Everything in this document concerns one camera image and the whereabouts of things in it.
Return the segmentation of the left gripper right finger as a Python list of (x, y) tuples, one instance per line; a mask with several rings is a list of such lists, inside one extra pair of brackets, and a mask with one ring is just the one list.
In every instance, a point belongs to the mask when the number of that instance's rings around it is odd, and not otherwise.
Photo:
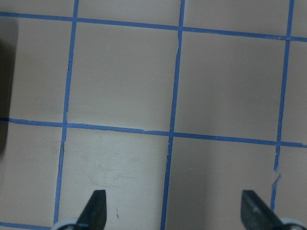
[(286, 230), (281, 220), (253, 190), (241, 193), (241, 222), (246, 230)]

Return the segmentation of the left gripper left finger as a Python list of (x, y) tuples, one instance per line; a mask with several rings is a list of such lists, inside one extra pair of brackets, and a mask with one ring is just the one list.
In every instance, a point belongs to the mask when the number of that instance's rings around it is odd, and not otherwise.
[(77, 230), (103, 230), (106, 226), (106, 191), (95, 190), (77, 219)]

